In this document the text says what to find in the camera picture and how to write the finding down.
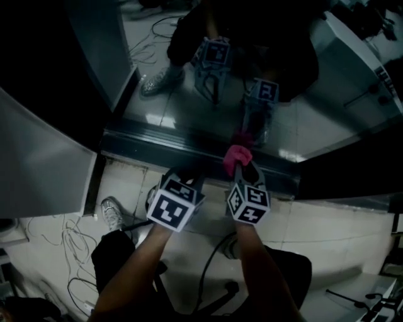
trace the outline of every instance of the floor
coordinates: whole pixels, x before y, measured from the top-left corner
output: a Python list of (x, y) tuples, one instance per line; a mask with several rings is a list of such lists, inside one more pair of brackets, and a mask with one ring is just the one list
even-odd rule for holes
[[(122, 204), (128, 223), (132, 222), (133, 214), (144, 219), (147, 193), (160, 178), (161, 171), (156, 169), (116, 160), (108, 161), (99, 189), (96, 215), (82, 218), (75, 228), (94, 239), (85, 238), (89, 250), (86, 251), (79, 235), (73, 236), (77, 238), (77, 247), (81, 249), (77, 251), (77, 256), (83, 262), (86, 262), (86, 257), (95, 248), (95, 244), (108, 232), (100, 212), (100, 202), (105, 197), (113, 196)], [(205, 204), (181, 233), (172, 235), (162, 255), (168, 266), (168, 271), (162, 279), (173, 306), (181, 313), (189, 313), (193, 309), (198, 281), (207, 258), (221, 238), (234, 229), (232, 219), (224, 216), (225, 190), (224, 187), (205, 183)], [(85, 320), (85, 316), (75, 308), (67, 292), (69, 266), (66, 256), (71, 266), (70, 276), (73, 276), (79, 267), (70, 250), (60, 243), (62, 224), (67, 222), (69, 227), (73, 227), (77, 219), (75, 214), (22, 219), (21, 227), (25, 228), (30, 242), (9, 247), (6, 251), (21, 274), (22, 291), (29, 296), (38, 296), (35, 284), (41, 279), (46, 280), (67, 305), (71, 314), (77, 320)], [(273, 198), (270, 215), (257, 229), (265, 245), (300, 253), (311, 260), (313, 279), (310, 288), (314, 291), (352, 268), (377, 274), (389, 252), (392, 222), (391, 214), (331, 208)], [(139, 242), (145, 235), (145, 230), (140, 232)], [(94, 274), (91, 260), (82, 267), (91, 275)], [(94, 282), (88, 273), (80, 270), (79, 276)], [(228, 260), (221, 253), (217, 253), (206, 274), (203, 295), (205, 303), (223, 295), (224, 284), (228, 280), (238, 281), (241, 291), (217, 314), (232, 312), (247, 294), (240, 261)], [(71, 284), (71, 291), (81, 308), (84, 301), (95, 303), (98, 296), (94, 290), (79, 281)]]
[[(128, 47), (135, 54), (132, 58), (139, 68), (142, 81), (169, 63), (166, 56), (169, 39), (154, 37), (150, 30), (152, 25), (160, 19), (184, 14), (186, 12), (160, 13), (137, 20), (130, 20), (123, 15)], [(154, 31), (169, 37), (174, 32), (176, 21), (177, 18), (162, 21), (154, 27)], [(187, 64), (185, 70), (184, 82), (170, 92), (146, 99), (140, 96), (138, 86), (124, 117), (176, 128), (184, 137), (189, 131), (197, 131), (228, 142), (242, 119), (239, 104), (244, 93), (242, 79), (232, 72), (227, 76), (224, 98), (218, 108), (213, 109), (212, 104), (194, 87), (193, 67)], [(331, 113), (325, 113), (322, 106), (319, 108), (311, 99), (302, 94), (290, 103), (277, 106), (267, 144), (261, 148), (264, 153), (301, 162), (360, 139), (361, 130), (352, 130), (347, 121), (340, 120), (339, 114), (342, 112), (338, 108), (343, 109), (343, 113), (344, 108), (337, 106), (334, 109), (332, 106)]]

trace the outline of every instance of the wall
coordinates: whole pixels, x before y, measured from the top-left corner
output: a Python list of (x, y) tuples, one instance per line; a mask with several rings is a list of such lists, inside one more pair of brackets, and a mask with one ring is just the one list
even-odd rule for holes
[(82, 211), (96, 154), (1, 88), (0, 146), (0, 218)]

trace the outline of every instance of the glass panel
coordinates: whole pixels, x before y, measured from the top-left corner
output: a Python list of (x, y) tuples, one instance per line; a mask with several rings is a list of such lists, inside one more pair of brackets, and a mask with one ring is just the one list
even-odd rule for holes
[[(280, 102), (271, 119), (256, 118), (250, 126), (256, 130), (266, 118), (266, 136), (255, 136), (253, 149), (268, 155), (301, 162), (399, 122), (402, 62), (400, 74), (390, 69), (388, 74), (384, 64), (403, 55), (402, 18), (388, 8), (378, 17), (383, 24), (374, 26), (375, 19), (371, 28), (357, 29), (360, 10), (372, 17), (376, 8), (346, 2), (323, 6), (321, 1), (211, 1), (207, 16), (198, 6), (190, 12), (191, 1), (124, 2), (124, 32), (141, 80), (123, 119), (169, 129), (178, 138), (198, 136), (248, 146), (250, 138), (242, 132), (247, 110), (242, 99), (257, 77), (280, 85)], [(218, 35), (231, 46), (222, 91), (219, 81), (197, 86), (204, 75), (200, 72), (211, 67), (201, 64), (203, 57), (207, 60), (203, 52), (198, 62), (190, 62), (207, 36), (206, 17), (214, 17)], [(169, 76), (160, 74), (151, 84), (161, 88), (147, 90), (144, 84), (162, 70)], [(211, 95), (205, 97), (200, 88)]]

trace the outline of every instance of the pink cloth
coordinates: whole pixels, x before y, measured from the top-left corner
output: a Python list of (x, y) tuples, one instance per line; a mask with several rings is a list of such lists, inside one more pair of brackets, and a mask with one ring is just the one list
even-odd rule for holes
[(233, 145), (228, 149), (227, 154), (225, 154), (223, 161), (224, 169), (230, 177), (233, 177), (238, 162), (246, 166), (251, 160), (252, 153), (247, 148), (241, 145)]

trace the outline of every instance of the gray panel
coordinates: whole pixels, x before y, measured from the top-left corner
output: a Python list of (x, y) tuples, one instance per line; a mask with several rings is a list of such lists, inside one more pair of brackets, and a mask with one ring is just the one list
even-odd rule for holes
[(65, 8), (89, 64), (88, 73), (112, 109), (131, 69), (117, 2), (66, 0)]
[(0, 146), (0, 218), (83, 210), (96, 154), (37, 118), (2, 89)]

